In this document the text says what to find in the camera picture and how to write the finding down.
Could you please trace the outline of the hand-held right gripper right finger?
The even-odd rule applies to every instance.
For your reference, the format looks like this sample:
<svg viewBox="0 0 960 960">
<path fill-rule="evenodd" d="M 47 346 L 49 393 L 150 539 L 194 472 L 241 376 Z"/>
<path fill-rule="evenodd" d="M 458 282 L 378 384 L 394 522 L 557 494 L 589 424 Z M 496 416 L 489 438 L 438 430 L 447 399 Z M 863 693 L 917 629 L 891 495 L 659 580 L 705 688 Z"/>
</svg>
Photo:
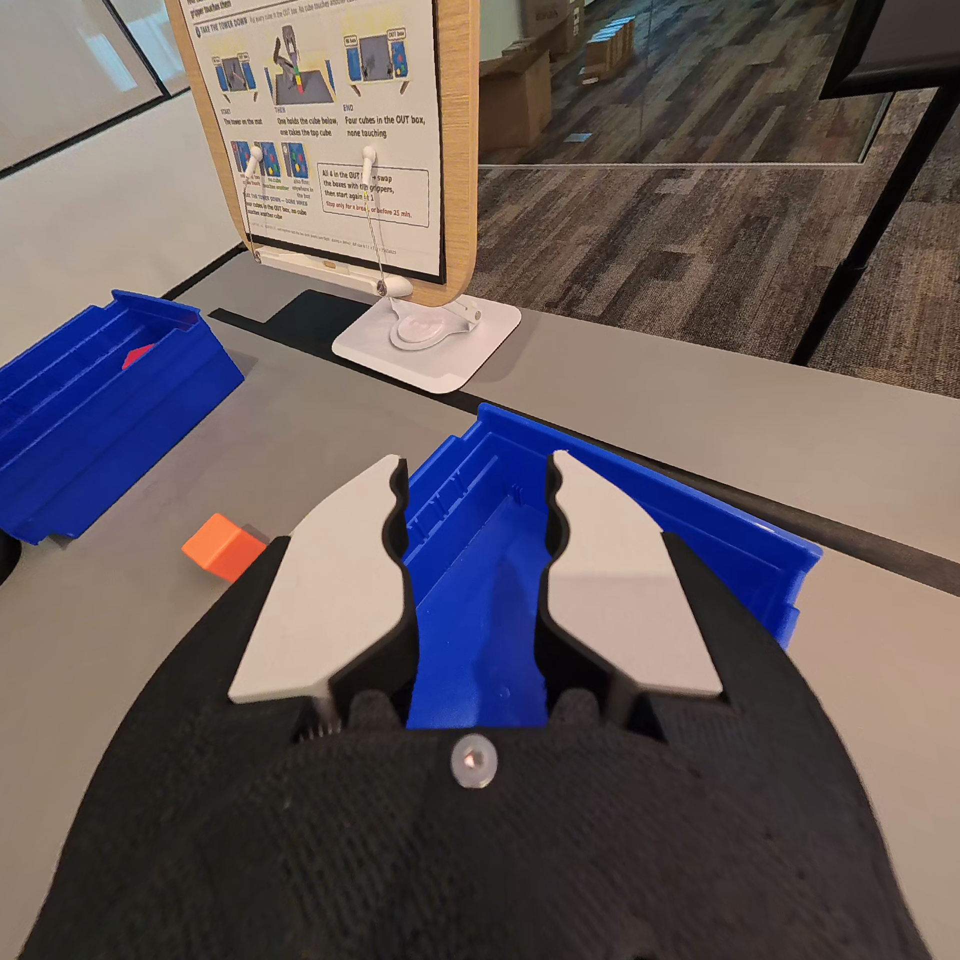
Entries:
<svg viewBox="0 0 960 960">
<path fill-rule="evenodd" d="M 652 695 L 720 701 L 721 678 L 651 514 L 568 450 L 548 457 L 545 502 L 535 665 L 548 716 L 581 690 L 607 723 L 654 732 Z"/>
</svg>

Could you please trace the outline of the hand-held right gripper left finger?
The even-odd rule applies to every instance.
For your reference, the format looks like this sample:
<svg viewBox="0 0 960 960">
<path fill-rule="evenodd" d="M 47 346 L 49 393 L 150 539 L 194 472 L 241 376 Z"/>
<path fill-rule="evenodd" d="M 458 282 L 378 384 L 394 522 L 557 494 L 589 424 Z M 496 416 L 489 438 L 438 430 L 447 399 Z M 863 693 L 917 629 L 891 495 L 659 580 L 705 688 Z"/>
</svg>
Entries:
<svg viewBox="0 0 960 960">
<path fill-rule="evenodd" d="M 419 670 L 405 458 L 389 454 L 316 505 L 289 535 L 231 685 L 236 705 L 307 698 L 321 726 L 383 694 L 405 728 Z"/>
</svg>

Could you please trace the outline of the orange cube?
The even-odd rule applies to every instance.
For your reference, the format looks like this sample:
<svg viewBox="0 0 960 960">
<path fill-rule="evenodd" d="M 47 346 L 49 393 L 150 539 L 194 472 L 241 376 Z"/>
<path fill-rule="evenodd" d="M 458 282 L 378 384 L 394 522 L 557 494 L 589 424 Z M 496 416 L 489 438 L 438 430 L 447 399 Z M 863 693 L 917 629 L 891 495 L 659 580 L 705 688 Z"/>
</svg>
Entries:
<svg viewBox="0 0 960 960">
<path fill-rule="evenodd" d="M 233 584 L 266 548 L 261 536 L 215 512 L 186 540 L 181 552 L 201 570 Z"/>
</svg>

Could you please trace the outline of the blue plastic bin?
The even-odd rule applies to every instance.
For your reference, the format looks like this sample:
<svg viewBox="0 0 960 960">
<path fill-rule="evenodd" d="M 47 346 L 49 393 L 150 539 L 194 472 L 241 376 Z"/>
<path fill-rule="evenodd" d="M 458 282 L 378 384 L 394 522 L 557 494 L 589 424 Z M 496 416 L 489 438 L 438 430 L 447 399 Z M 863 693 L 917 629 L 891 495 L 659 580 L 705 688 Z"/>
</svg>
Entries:
<svg viewBox="0 0 960 960">
<path fill-rule="evenodd" d="M 534 658 L 546 550 L 546 462 L 569 450 L 678 534 L 786 649 L 821 546 L 534 419 L 481 403 L 413 474 L 405 512 L 419 661 L 406 727 L 540 727 Z"/>
<path fill-rule="evenodd" d="M 244 380 L 198 308 L 112 296 L 2 367 L 1 527 L 22 543 L 84 534 Z"/>
</svg>

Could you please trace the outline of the instruction board on white stand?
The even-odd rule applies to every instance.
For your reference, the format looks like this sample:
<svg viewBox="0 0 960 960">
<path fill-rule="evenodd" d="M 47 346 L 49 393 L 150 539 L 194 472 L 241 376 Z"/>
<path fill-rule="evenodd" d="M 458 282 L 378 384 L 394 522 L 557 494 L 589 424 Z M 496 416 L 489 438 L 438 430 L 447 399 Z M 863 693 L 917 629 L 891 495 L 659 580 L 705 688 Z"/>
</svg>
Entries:
<svg viewBox="0 0 960 960">
<path fill-rule="evenodd" d="M 435 7 L 438 91 L 441 124 L 441 176 L 446 279 L 428 282 L 402 275 L 413 284 L 413 300 L 443 306 L 466 291 L 474 274 L 477 247 L 479 3 L 426 1 Z M 198 111 L 229 216 L 245 247 L 253 246 L 243 230 L 227 151 L 197 59 L 187 38 L 180 2 L 165 2 L 174 41 Z"/>
</svg>

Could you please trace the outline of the pile of cardboard boxes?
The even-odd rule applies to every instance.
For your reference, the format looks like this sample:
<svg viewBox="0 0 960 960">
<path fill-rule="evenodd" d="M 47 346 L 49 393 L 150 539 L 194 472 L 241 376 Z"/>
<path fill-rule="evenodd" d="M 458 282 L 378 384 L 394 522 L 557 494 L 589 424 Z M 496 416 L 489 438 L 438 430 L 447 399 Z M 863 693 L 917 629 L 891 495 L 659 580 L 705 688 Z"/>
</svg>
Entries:
<svg viewBox="0 0 960 960">
<path fill-rule="evenodd" d="M 551 116 L 553 70 L 584 39 L 581 1 L 482 1 L 479 150 L 535 145 Z"/>
</svg>

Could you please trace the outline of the printed instruction board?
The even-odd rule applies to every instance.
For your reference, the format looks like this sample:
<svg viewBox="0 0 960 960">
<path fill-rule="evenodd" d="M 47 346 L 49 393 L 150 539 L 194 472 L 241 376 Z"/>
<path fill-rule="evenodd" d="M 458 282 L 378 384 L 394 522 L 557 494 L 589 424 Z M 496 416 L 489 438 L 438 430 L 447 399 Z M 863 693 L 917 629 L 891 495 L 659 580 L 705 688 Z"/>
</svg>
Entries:
<svg viewBox="0 0 960 960">
<path fill-rule="evenodd" d="M 250 244 L 443 282 L 434 3 L 178 6 Z"/>
</svg>

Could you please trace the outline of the row of small cardboard boxes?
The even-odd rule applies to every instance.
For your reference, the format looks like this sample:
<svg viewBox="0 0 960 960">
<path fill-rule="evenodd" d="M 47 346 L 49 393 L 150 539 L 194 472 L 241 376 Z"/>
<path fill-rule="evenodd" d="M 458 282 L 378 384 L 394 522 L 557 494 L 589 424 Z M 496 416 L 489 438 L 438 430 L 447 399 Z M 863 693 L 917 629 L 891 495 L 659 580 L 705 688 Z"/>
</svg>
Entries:
<svg viewBox="0 0 960 960">
<path fill-rule="evenodd" d="M 634 55 L 636 20 L 634 15 L 621 17 L 594 33 L 584 47 L 581 86 L 604 82 L 629 63 Z"/>
</svg>

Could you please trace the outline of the black framed screen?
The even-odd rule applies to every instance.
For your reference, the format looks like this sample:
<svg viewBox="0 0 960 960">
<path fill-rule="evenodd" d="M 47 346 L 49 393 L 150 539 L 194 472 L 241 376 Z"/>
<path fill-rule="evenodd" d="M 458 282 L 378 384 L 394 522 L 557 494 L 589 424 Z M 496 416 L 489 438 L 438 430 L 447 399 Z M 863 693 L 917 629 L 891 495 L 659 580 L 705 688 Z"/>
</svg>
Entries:
<svg viewBox="0 0 960 960">
<path fill-rule="evenodd" d="M 959 81 L 958 1 L 856 1 L 819 98 Z"/>
</svg>

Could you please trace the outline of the black easel frame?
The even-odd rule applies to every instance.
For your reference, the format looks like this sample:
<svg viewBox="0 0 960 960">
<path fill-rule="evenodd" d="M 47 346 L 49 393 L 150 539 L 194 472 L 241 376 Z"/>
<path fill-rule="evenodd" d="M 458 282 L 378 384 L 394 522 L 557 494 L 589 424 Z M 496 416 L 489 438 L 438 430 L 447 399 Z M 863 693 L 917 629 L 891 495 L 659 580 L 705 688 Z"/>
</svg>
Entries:
<svg viewBox="0 0 960 960">
<path fill-rule="evenodd" d="M 883 235 L 959 106 L 959 81 L 939 86 L 894 166 L 844 260 L 834 270 L 789 363 L 805 367 L 866 274 Z"/>
</svg>

